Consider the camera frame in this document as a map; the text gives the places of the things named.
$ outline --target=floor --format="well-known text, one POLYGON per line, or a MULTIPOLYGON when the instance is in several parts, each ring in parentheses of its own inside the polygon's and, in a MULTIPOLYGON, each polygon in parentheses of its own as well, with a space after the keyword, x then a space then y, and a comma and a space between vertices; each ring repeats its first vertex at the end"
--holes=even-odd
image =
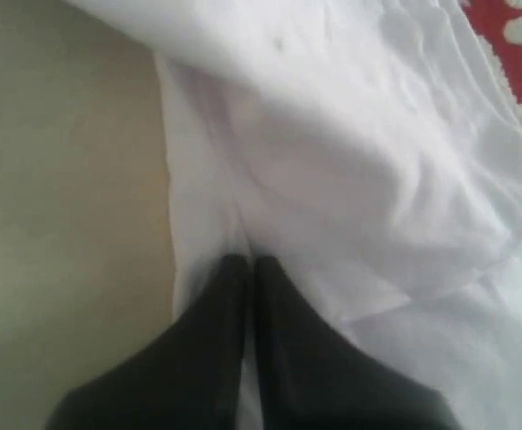
POLYGON ((51 0, 0 0, 0 429, 170 321, 174 262, 149 51, 51 0))

